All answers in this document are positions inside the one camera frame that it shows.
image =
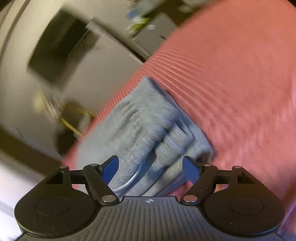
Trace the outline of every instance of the gray cloth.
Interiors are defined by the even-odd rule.
[[[165,195],[186,181],[182,158],[213,150],[203,132],[149,77],[123,98],[78,149],[77,168],[119,157],[109,183],[118,197]]]

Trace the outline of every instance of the wrinkled red fabric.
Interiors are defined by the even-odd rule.
[[[296,233],[295,30],[295,8],[285,0],[216,3],[176,30],[92,127],[151,76],[205,132],[213,164],[252,173],[285,205],[281,232]],[[66,159],[72,168],[75,149]]]

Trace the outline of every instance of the ribbed gray panel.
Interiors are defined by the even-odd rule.
[[[40,239],[24,234],[19,241],[282,241],[275,234],[239,238],[212,227],[196,207],[179,204],[175,197],[125,197],[104,207],[95,220],[76,234]]]

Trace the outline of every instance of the pink cloth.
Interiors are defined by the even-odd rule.
[[[296,233],[295,30],[287,1],[219,2],[176,30],[93,125],[151,76],[205,132],[217,154],[213,164],[252,173],[285,204],[281,232]],[[72,168],[75,155],[74,148]]]

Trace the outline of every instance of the white logo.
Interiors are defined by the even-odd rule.
[[[153,203],[154,200],[153,200],[153,199],[148,199],[148,200],[146,200],[145,202],[146,202],[146,203]]]

